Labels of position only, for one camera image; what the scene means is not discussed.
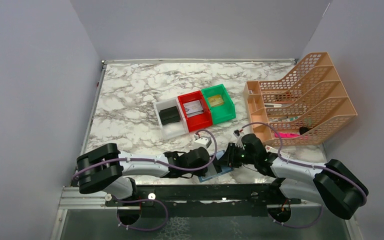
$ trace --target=blue object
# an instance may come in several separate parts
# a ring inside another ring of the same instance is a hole
[[[219,160],[224,154],[225,154],[224,150],[218,151],[215,154],[215,160],[214,161]],[[229,166],[220,166],[220,168],[221,168],[221,171],[218,172],[216,170],[216,168],[214,167],[214,164],[209,165],[208,171],[205,173],[205,176],[199,176],[198,177],[199,182],[202,183],[202,182],[208,181],[208,180],[213,179],[213,178],[217,178],[223,174],[227,174],[227,173],[233,171],[233,167],[229,167]]]

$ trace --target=pink object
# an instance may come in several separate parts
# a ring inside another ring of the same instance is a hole
[[[296,137],[299,137],[300,135],[298,133],[284,133],[284,132],[279,132],[279,135],[281,138],[283,139],[286,139],[286,138],[296,138]]]

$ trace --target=gray wall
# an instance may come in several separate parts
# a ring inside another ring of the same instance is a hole
[[[330,0],[71,0],[104,60],[299,58]]]
[[[359,114],[326,143],[369,190],[356,216],[365,240],[384,239],[384,1],[334,0],[304,50],[328,51]]]
[[[0,0],[0,239],[48,239],[101,63],[68,0]]]

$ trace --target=white marble surface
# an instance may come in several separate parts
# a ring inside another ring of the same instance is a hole
[[[163,140],[155,114],[154,102],[224,84],[235,104],[236,119],[208,128],[216,137],[219,150],[233,142],[233,131],[248,123],[242,91],[246,81],[278,80],[293,68],[291,62],[240,63],[120,63],[106,68],[99,94],[87,149],[116,143],[133,154],[161,154],[165,151],[188,151],[193,133]],[[208,149],[214,151],[214,145]],[[325,162],[319,146],[285,147],[293,158],[309,162]],[[241,167],[199,183],[191,179],[168,179],[134,176],[136,184],[249,184],[270,183],[271,177]]]

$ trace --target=perforated divider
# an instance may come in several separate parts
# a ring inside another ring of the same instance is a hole
[[[326,98],[333,90],[340,84],[340,81],[322,81],[319,82],[310,91],[305,93],[297,101],[286,107],[267,107],[267,115],[284,117],[284,116],[298,116],[305,114],[312,107],[317,105],[321,100]]]
[[[339,115],[334,116],[327,121],[321,123],[310,131],[292,138],[283,138],[284,146],[297,146],[297,145],[319,145],[326,139],[332,136],[336,131],[345,126],[356,115]],[[281,142],[279,139],[271,139],[263,141],[265,145],[278,147]]]
[[[313,129],[347,99],[347,97],[327,98],[294,121],[273,122],[270,125],[276,130],[299,130],[300,127]]]
[[[282,93],[263,93],[262,98],[265,103],[294,102],[311,88],[314,88],[316,84],[323,81],[329,73],[331,73],[331,77],[326,80],[339,80],[339,76],[333,66],[316,66],[299,81],[295,82],[288,90]]]
[[[260,81],[262,93],[276,93],[290,89],[304,75],[316,66],[332,66],[331,58],[327,52],[313,52],[303,57],[291,71],[277,81]]]

